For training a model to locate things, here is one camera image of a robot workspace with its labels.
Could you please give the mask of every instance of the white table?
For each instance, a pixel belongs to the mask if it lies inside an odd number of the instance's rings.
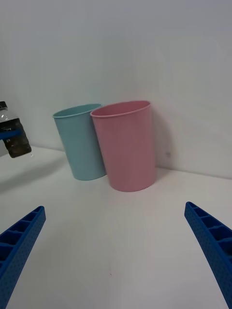
[[[0,158],[0,233],[47,220],[8,309],[218,309],[224,298],[184,218],[191,200],[232,227],[232,181],[158,169],[140,192],[75,180],[63,152]]]

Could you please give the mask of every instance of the cup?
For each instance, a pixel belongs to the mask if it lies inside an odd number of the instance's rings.
[[[106,174],[90,116],[90,112],[100,106],[80,105],[53,115],[73,176],[79,180],[92,180]]]

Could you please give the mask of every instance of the plastic bottle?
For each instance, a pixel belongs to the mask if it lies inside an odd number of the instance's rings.
[[[31,152],[31,146],[19,118],[10,110],[6,102],[0,102],[0,132],[19,129],[20,135],[3,140],[11,158],[16,158]]]

